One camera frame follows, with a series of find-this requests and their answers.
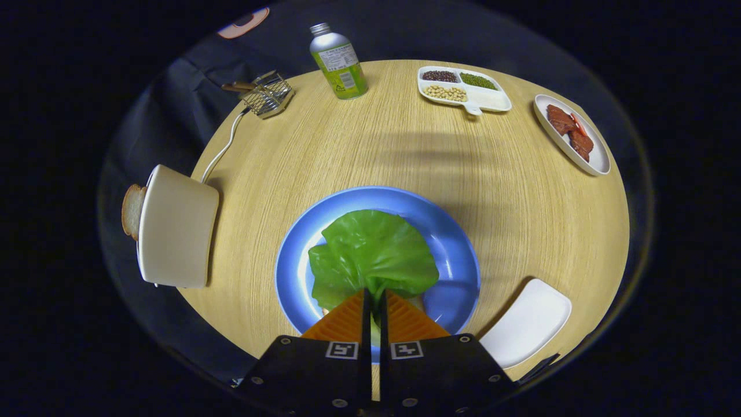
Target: lettuce leaf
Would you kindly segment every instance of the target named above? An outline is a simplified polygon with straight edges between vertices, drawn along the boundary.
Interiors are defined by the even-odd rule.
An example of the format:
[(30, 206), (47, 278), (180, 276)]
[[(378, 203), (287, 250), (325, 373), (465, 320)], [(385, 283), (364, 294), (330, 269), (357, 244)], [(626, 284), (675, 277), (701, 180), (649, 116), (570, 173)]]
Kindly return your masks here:
[(311, 296), (328, 310), (363, 288), (373, 295), (374, 308), (387, 288), (411, 298), (439, 278), (425, 239), (400, 216), (377, 210), (351, 211), (322, 235), (327, 244), (309, 249), (314, 275)]

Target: blue plate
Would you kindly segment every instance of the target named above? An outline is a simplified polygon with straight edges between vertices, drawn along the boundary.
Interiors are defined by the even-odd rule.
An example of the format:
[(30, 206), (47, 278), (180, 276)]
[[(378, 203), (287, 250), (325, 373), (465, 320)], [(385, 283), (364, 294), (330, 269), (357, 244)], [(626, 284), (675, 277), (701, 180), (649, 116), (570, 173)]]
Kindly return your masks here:
[[(299, 333), (323, 317), (311, 297), (314, 276), (308, 250), (326, 243), (322, 231), (349, 211), (373, 209), (398, 214), (427, 241), (440, 279), (422, 295), (427, 315), (450, 334), (471, 319), (479, 298), (479, 261), (458, 223), (440, 207), (409, 191), (390, 187), (349, 188), (314, 204), (288, 231), (276, 261), (276, 291), (283, 312)], [(380, 350), (372, 347), (373, 362)]]

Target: round wooden table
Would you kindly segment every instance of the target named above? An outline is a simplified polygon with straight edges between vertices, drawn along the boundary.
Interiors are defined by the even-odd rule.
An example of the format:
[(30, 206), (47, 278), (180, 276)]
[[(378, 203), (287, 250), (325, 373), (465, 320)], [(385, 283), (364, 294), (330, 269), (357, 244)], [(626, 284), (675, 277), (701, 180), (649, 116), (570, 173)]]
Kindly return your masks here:
[[(512, 101), (504, 113), (466, 114), (417, 91), (424, 65), (476, 70)], [(208, 284), (180, 289), (230, 341), (259, 358), (278, 335), (298, 335), (276, 295), (276, 256), (288, 229), (315, 202), (360, 185), (387, 185), (442, 207), (471, 239), (481, 268), (476, 311), (462, 332), (481, 337), (531, 277), (571, 299), (558, 335), (524, 363), (569, 353), (610, 306), (628, 254), (628, 204), (619, 167), (592, 177), (538, 123), (533, 98), (553, 91), (504, 73), (448, 62), (363, 62), (370, 90), (337, 99), (319, 71), (289, 79), (296, 95), (270, 119), (245, 116), (207, 184), (219, 191)], [(240, 103), (201, 155), (192, 177), (229, 140)], [(377, 378), (378, 367), (374, 366)]]

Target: red beans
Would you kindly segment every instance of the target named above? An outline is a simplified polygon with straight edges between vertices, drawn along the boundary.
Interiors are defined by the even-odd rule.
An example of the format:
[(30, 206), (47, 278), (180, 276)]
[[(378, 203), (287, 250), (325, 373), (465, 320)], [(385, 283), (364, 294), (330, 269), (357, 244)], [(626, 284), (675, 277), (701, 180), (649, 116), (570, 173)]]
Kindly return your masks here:
[(445, 82), (458, 82), (456, 74), (450, 71), (427, 71), (422, 74), (422, 79), (430, 81), (445, 81)]

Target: wire basket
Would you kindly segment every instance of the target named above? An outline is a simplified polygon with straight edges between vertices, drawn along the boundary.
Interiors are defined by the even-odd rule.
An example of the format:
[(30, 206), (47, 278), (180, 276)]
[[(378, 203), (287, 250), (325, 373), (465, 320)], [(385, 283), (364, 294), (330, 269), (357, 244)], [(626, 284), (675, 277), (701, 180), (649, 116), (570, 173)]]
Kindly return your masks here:
[(296, 93), (276, 70), (255, 78), (252, 83), (255, 88), (241, 94), (239, 98), (260, 119), (267, 119), (282, 112)]

